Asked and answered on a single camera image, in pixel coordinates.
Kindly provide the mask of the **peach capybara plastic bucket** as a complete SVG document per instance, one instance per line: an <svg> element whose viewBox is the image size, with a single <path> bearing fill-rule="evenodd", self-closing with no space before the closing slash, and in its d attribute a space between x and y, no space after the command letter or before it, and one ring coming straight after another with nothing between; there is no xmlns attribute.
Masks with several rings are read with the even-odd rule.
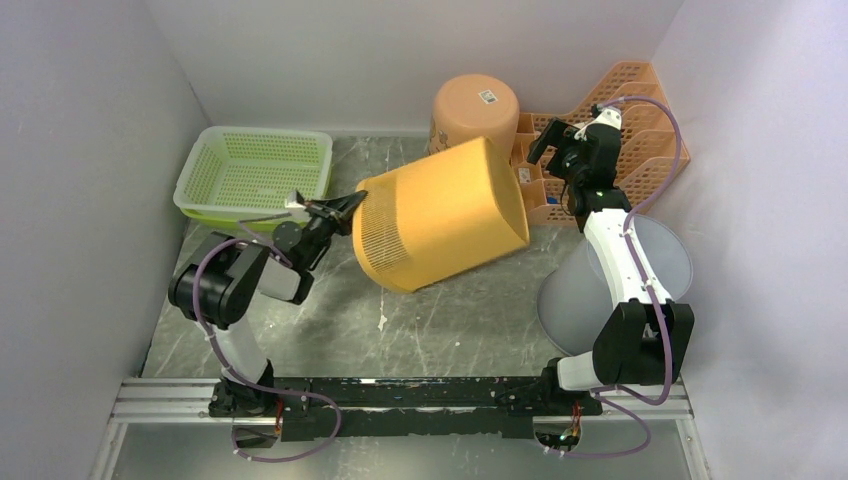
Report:
<svg viewBox="0 0 848 480"><path fill-rule="evenodd" d="M454 77L434 97L428 153L485 137L504 156L509 156L519 116L518 98L503 81L483 74Z"/></svg>

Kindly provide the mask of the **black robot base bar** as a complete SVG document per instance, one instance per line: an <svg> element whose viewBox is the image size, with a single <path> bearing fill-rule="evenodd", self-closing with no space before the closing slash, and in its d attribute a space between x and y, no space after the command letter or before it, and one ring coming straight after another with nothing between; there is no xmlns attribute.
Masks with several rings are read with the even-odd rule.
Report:
<svg viewBox="0 0 848 480"><path fill-rule="evenodd" d="M248 434L281 442L339 437L498 434L533 439L537 420L598 416L601 403L585 391L564 391L540 376L419 378L277 377L278 393L253 402L225 390L222 380L206 408Z"/></svg>

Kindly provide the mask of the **green plastic basin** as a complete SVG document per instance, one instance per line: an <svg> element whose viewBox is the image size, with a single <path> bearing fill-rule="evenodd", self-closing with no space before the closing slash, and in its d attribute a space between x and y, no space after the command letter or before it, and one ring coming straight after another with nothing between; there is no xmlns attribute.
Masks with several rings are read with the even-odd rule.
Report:
<svg viewBox="0 0 848 480"><path fill-rule="evenodd" d="M198 211L190 210L190 209L181 209L181 212L188 218L193 219L203 225L206 225L211 228L215 228L218 230L240 230L241 227L238 224L236 219L230 218L217 218L214 216L201 214ZM263 220L258 221L255 218L243 220L242 223L247 226L250 230L258 232L258 233L270 233L272 232L277 225L284 221L289 221L290 217L286 218L277 218L271 220Z"/></svg>

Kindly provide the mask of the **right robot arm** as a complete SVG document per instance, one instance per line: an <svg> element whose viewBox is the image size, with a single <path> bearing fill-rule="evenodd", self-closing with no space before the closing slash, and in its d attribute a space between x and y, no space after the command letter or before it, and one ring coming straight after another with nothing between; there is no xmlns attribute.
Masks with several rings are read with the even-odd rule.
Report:
<svg viewBox="0 0 848 480"><path fill-rule="evenodd" d="M606 111L583 126L549 121L528 153L537 163L547 148L555 153L547 165L563 180L568 213L595 252L607 300L599 315L604 323L591 348L553 361L553 378L539 391L542 406L562 414L578 391L608 391L659 386L653 404L662 403L677 380L694 326L690 306L677 302L653 270L636 228L636 209L616 187L622 146L621 116Z"/></svg>

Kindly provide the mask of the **grey plastic bucket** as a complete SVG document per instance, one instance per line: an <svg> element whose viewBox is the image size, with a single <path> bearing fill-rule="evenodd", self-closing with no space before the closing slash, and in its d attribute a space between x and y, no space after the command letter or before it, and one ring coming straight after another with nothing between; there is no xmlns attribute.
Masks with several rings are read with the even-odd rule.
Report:
<svg viewBox="0 0 848 480"><path fill-rule="evenodd" d="M650 217L636 215L634 226L659 282L673 300L680 300L693 277L683 243ZM536 309L544 332L563 353L574 356L592 349L614 306L601 263L588 240L581 240L545 278Z"/></svg>

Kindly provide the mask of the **white perforated basket tray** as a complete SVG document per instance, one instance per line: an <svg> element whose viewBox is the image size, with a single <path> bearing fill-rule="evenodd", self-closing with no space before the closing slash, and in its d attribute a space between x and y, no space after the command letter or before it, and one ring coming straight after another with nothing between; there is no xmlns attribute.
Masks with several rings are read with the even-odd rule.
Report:
<svg viewBox="0 0 848 480"><path fill-rule="evenodd" d="M178 177L173 203L191 218L235 221L282 211L290 194L321 198L333 140L322 132L214 126L203 130Z"/></svg>

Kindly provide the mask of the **yellow slotted waste basket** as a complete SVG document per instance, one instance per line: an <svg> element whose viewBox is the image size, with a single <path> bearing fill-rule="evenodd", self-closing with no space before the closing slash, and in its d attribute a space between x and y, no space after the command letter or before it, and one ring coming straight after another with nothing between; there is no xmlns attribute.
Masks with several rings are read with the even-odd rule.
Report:
<svg viewBox="0 0 848 480"><path fill-rule="evenodd" d="M530 243L518 179L485 137L358 184L356 259L383 288L412 293Z"/></svg>

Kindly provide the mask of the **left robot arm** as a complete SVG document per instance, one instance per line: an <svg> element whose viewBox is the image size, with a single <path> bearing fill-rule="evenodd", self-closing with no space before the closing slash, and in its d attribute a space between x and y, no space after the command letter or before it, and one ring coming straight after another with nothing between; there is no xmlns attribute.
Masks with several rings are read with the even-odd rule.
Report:
<svg viewBox="0 0 848 480"><path fill-rule="evenodd" d="M244 321L262 276L273 297L301 304L314 284L313 272L336 236L348 236L353 217L367 198L364 190L342 197L307 200L298 192L287 198L270 236L239 223L249 240L214 232L172 277L167 299L193 321L223 367L222 384L249 414L261 416L277 400L271 362Z"/></svg>

